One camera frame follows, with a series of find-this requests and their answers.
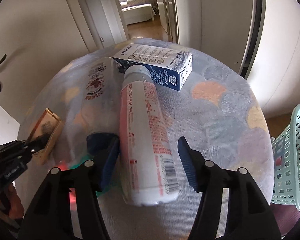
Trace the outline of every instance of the patterned tablecloth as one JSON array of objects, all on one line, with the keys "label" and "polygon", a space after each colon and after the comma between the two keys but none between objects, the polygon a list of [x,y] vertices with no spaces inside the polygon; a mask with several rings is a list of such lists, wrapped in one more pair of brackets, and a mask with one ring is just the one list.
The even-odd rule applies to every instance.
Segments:
[{"label": "patterned tablecloth", "polygon": [[[111,57],[131,42],[192,52],[193,71],[180,92],[156,85],[180,182],[179,197],[174,202],[153,207],[128,206],[122,199],[115,174],[112,187],[98,197],[111,239],[187,239],[201,194],[189,186],[182,168],[177,152],[181,136],[185,136],[191,148],[221,168],[246,167],[270,202],[274,183],[270,136],[247,82],[218,60],[197,50],[164,41],[133,39],[72,61],[47,84],[29,109],[20,126],[19,139],[27,138],[46,107],[66,124],[48,163],[37,166],[31,161],[29,169],[16,181],[25,208],[50,168],[70,168],[87,159],[86,136],[90,132],[87,113],[94,120],[103,120],[105,114],[112,114],[110,130],[118,132],[118,98],[123,74],[113,67],[112,76],[105,75],[105,83],[111,86],[108,86],[109,92],[104,91],[103,101],[95,98],[87,105],[88,73],[97,59]],[[107,104],[103,105],[106,97],[113,102],[109,111],[105,111]],[[94,129],[107,129],[104,123],[100,127]],[[219,234],[226,224],[226,195],[223,200]],[[75,234],[80,235],[76,219],[73,224]]]}]

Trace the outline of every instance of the box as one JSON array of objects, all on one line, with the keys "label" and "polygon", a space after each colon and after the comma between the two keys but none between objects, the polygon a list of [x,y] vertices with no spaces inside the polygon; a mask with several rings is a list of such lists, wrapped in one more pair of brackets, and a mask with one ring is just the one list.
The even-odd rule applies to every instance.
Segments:
[{"label": "box", "polygon": [[141,44],[129,44],[113,56],[126,71],[132,65],[145,66],[157,84],[180,91],[192,71],[192,53]]}]

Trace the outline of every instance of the round table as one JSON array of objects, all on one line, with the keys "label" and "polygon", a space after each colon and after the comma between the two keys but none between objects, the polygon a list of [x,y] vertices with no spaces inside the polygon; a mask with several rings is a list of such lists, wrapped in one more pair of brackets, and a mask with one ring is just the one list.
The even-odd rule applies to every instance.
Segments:
[{"label": "round table", "polygon": [[[180,183],[179,197],[174,202],[153,207],[129,206],[122,199],[114,175],[112,187],[98,197],[111,239],[187,239],[201,194],[190,187],[178,156],[177,141],[181,136],[187,139],[192,149],[200,151],[206,160],[212,160],[221,168],[247,168],[270,202],[274,183],[270,136],[262,111],[246,80],[218,60],[195,49],[153,39],[133,39],[72,61],[34,101],[20,126],[19,139],[28,137],[46,107],[65,121],[65,127],[48,162],[37,166],[31,161],[28,170],[16,181],[25,209],[48,170],[54,166],[71,168],[86,158],[86,136],[91,132],[91,124],[90,127],[87,125],[87,112],[92,118],[97,117],[96,120],[112,114],[110,130],[118,133],[118,100],[123,74],[113,65],[113,76],[105,76],[105,82],[111,84],[112,91],[106,96],[112,97],[115,106],[111,111],[104,111],[99,99],[89,100],[87,104],[85,95],[88,73],[94,62],[113,56],[129,43],[189,51],[193,54],[193,70],[181,91],[156,85]],[[105,124],[101,127],[93,128],[95,131],[107,129]],[[227,196],[224,194],[218,236],[225,229],[226,205]],[[73,223],[75,234],[80,235],[78,222]]]}]

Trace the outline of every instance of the white plastic bottle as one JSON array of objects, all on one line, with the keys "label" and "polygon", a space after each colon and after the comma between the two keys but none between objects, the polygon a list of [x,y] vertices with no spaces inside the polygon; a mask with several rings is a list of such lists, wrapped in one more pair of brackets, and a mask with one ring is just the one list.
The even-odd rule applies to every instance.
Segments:
[{"label": "white plastic bottle", "polygon": [[121,183],[125,202],[136,206],[178,197],[178,180],[157,91],[148,69],[129,67],[120,110]]}]

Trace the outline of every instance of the laundry basket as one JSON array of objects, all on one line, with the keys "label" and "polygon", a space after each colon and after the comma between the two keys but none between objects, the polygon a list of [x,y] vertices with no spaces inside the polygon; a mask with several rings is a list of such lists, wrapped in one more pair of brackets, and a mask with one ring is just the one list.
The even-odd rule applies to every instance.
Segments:
[{"label": "laundry basket", "polygon": [[274,188],[271,203],[296,205],[300,211],[300,105],[290,124],[272,143]]}]

